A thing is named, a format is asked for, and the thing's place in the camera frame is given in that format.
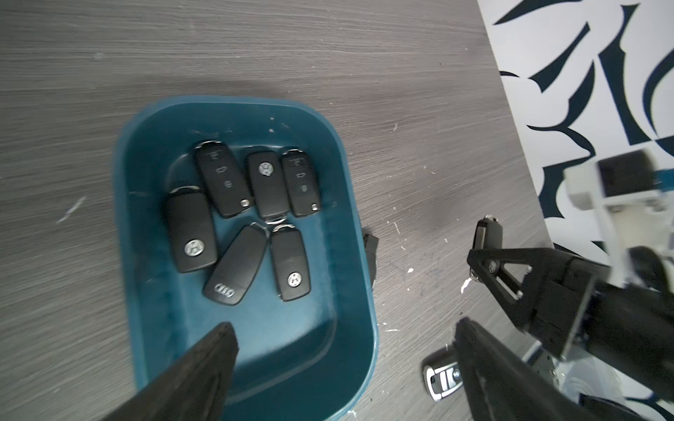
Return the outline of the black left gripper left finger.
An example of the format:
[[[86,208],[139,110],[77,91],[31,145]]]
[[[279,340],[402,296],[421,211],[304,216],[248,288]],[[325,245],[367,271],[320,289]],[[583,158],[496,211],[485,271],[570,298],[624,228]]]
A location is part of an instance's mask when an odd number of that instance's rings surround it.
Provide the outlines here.
[[[239,346],[220,323],[107,420],[220,420]]]

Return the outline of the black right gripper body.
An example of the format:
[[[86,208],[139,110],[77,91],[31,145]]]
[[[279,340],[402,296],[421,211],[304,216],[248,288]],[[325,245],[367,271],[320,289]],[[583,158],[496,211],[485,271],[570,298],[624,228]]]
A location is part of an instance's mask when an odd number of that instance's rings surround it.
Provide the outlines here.
[[[521,285],[518,327],[551,354],[580,347],[673,398],[673,302],[662,293],[604,281],[609,269],[579,258],[535,264]]]

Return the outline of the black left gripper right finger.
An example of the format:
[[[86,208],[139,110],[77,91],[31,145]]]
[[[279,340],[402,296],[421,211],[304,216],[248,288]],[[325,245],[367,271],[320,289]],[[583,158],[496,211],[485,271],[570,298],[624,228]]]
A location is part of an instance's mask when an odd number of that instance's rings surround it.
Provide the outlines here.
[[[593,420],[480,324],[456,324],[454,348],[475,420]]]

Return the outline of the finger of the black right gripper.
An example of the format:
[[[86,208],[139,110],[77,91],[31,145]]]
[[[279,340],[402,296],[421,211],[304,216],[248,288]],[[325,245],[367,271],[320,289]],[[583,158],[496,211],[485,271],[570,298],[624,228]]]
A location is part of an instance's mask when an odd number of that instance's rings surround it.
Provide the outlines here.
[[[552,248],[472,249],[467,262],[515,327],[528,329],[544,288],[562,280],[573,259]]]

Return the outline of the silver black BMW key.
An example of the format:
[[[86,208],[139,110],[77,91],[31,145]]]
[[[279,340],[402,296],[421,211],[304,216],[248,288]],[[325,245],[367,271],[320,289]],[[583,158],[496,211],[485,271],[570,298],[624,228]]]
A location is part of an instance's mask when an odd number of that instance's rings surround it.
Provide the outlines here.
[[[463,387],[458,357],[448,344],[423,361],[422,376],[429,396],[440,402]]]

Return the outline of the black Audi car key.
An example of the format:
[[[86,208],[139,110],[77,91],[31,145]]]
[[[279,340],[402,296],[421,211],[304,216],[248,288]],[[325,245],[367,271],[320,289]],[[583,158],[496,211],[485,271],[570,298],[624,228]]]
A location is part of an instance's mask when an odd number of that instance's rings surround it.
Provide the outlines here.
[[[204,296],[221,305],[238,305],[256,278],[268,241],[268,232],[256,222],[243,226],[216,264]]]

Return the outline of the black VW car key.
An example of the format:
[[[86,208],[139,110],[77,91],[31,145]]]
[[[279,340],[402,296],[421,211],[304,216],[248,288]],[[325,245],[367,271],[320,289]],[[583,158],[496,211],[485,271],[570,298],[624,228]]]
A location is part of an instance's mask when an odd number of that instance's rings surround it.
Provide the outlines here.
[[[249,181],[261,219],[275,223],[290,211],[284,173],[273,151],[252,153],[247,157]]]

